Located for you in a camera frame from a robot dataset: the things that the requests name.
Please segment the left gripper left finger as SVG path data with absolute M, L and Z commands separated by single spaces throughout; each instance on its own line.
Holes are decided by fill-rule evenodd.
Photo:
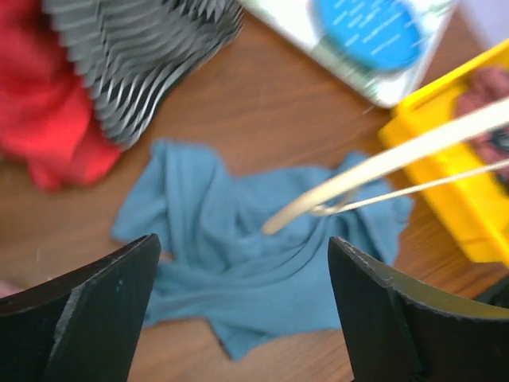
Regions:
M 2 298 L 1 379 L 127 380 L 160 254 L 150 234 Z

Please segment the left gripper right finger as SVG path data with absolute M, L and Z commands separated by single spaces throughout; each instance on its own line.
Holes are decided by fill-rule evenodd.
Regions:
M 462 298 L 339 237 L 328 265 L 355 381 L 508 379 L 507 279 Z

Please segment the blue tank top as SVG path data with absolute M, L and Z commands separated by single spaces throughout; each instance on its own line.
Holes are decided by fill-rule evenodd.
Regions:
M 233 176 L 206 146 L 158 140 L 111 230 L 153 233 L 172 256 L 157 267 L 145 325 L 204 318 L 233 360 L 278 337 L 339 329 L 328 242 L 339 236 L 391 264 L 414 203 L 399 197 L 338 215 L 303 215 L 272 236 L 262 225 L 334 175 L 302 166 Z

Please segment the cream hanger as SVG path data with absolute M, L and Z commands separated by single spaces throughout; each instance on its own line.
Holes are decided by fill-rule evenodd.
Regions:
M 400 170 L 410 163 L 428 157 L 449 146 L 499 129 L 507 124 L 508 98 L 498 100 L 459 119 L 445 123 L 417 138 L 385 150 L 303 193 L 299 198 L 272 216 L 263 225 L 263 233 L 273 235 L 307 212 L 316 216 L 330 216 L 507 167 L 508 160 L 505 159 L 422 185 L 372 197 L 364 201 L 350 202 L 361 185 Z

